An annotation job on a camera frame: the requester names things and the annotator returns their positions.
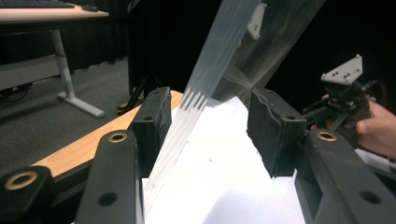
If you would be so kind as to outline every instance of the brass ring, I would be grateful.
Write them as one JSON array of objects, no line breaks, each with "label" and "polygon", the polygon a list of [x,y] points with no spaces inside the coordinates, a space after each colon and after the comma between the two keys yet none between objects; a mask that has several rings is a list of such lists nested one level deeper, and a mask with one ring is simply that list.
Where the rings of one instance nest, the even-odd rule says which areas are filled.
[{"label": "brass ring", "polygon": [[125,133],[113,133],[111,136],[108,137],[108,141],[112,143],[122,142],[128,137]]},{"label": "brass ring", "polygon": [[[21,178],[23,176],[27,176],[28,179],[22,181],[21,183],[15,183],[15,181],[18,178]],[[5,189],[8,190],[22,189],[32,184],[37,179],[37,177],[38,177],[37,173],[33,171],[26,171],[23,173],[15,174],[7,181],[7,183],[5,184]]]},{"label": "brass ring", "polygon": [[337,140],[337,136],[332,133],[319,132],[317,133],[317,137],[328,142],[333,142]]}]

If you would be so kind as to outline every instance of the human hand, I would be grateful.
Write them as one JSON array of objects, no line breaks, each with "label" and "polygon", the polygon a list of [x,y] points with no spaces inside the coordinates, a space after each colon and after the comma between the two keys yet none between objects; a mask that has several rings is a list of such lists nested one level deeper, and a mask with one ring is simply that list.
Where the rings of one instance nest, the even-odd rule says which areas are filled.
[{"label": "human hand", "polygon": [[375,102],[370,102],[370,115],[356,124],[359,145],[396,159],[396,116]]}]

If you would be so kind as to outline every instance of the white mounting plate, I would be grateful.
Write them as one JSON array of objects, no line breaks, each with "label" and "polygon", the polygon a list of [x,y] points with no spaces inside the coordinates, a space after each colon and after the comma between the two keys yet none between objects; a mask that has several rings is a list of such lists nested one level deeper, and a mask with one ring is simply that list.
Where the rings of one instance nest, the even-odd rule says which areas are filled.
[{"label": "white mounting plate", "polygon": [[253,39],[260,38],[260,30],[262,28],[262,18],[264,17],[264,11],[267,7],[266,4],[259,4],[250,19],[250,22],[247,25],[247,31],[251,35]]},{"label": "white mounting plate", "polygon": [[361,56],[358,54],[355,58],[334,68],[332,71],[323,74],[321,76],[321,80],[341,85],[350,85],[362,73],[362,60]]}]

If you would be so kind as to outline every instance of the keyboard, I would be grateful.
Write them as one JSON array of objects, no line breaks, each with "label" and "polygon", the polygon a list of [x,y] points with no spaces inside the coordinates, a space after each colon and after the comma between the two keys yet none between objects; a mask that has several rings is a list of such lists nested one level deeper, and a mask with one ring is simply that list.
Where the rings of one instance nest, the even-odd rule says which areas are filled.
[{"label": "keyboard", "polygon": [[0,8],[74,8],[58,0],[0,0]]}]

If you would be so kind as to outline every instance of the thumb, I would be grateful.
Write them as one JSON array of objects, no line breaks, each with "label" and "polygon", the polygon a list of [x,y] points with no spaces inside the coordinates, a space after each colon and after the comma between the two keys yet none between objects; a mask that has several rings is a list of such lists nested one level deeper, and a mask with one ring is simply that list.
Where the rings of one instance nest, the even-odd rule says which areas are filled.
[{"label": "thumb", "polygon": [[363,119],[356,124],[358,133],[383,133],[394,129],[395,120],[393,119]]}]

